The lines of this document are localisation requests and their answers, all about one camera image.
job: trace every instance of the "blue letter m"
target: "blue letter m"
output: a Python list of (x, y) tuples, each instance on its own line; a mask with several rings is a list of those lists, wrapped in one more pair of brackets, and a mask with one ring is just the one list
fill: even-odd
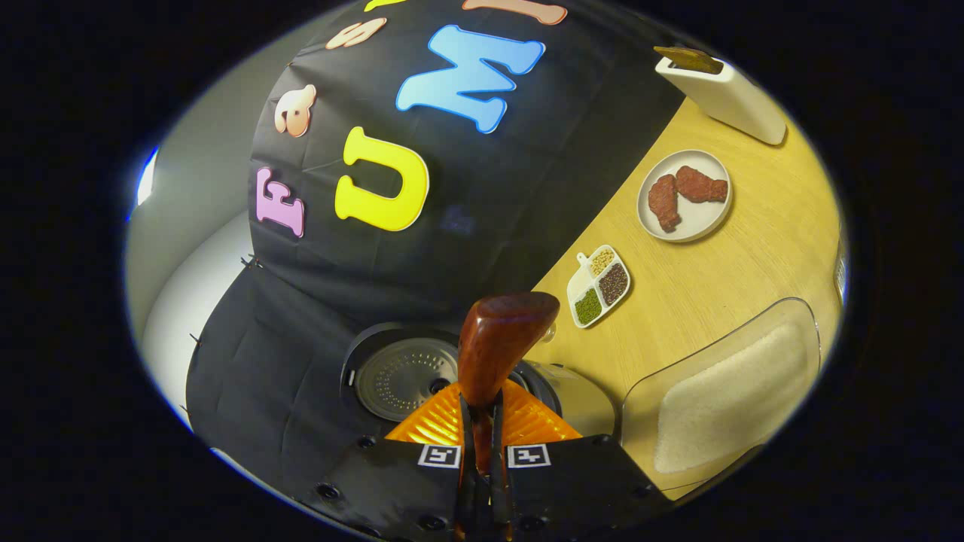
[(443, 26), (428, 41), (428, 48), (455, 65), (413, 75), (402, 83), (395, 99), (399, 111), (425, 105), (472, 119), (475, 128), (492, 133), (505, 115), (505, 100), (471, 98), (465, 93), (513, 91), (516, 84), (485, 61), (496, 62), (520, 75), (528, 73), (546, 52), (538, 41), (514, 41)]

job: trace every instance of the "white rice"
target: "white rice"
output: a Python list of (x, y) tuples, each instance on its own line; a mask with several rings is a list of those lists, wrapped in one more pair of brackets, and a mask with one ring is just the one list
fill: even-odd
[(784, 324), (670, 388), (659, 406), (656, 470), (677, 473), (751, 447), (780, 427), (809, 385), (802, 337)]

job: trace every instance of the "light wood tabletop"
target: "light wood tabletop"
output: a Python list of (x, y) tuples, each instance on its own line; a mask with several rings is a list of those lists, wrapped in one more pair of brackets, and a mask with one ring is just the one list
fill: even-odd
[[(784, 142), (771, 146), (685, 99), (622, 187), (533, 288), (555, 295), (563, 309), (555, 337), (526, 358), (572, 368), (618, 406), (640, 379), (786, 297), (810, 305), (826, 357), (841, 314), (833, 280), (840, 216), (816, 152), (790, 119), (787, 124)], [(734, 199), (713, 233), (669, 243), (643, 229), (636, 202), (653, 166), (683, 149), (718, 158), (730, 174)], [(566, 286), (579, 266), (576, 254), (589, 256), (602, 244), (611, 245), (628, 268), (629, 293), (594, 325), (579, 329)]]

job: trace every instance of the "light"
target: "light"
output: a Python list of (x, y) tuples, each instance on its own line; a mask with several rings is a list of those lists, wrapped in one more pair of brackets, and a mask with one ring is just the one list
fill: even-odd
[(154, 185), (154, 162), (157, 160), (157, 151), (154, 150), (154, 154), (150, 156), (150, 160), (147, 161), (147, 165), (144, 167), (144, 172), (141, 174), (141, 183), (137, 186), (137, 205), (140, 205), (150, 196), (150, 189)]

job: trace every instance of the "brown wooden handle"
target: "brown wooden handle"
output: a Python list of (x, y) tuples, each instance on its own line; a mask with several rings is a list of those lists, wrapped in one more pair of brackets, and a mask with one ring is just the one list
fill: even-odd
[(559, 300), (544, 292), (476, 301), (459, 336), (459, 386), (469, 406), (484, 408), (522, 356), (559, 314)]

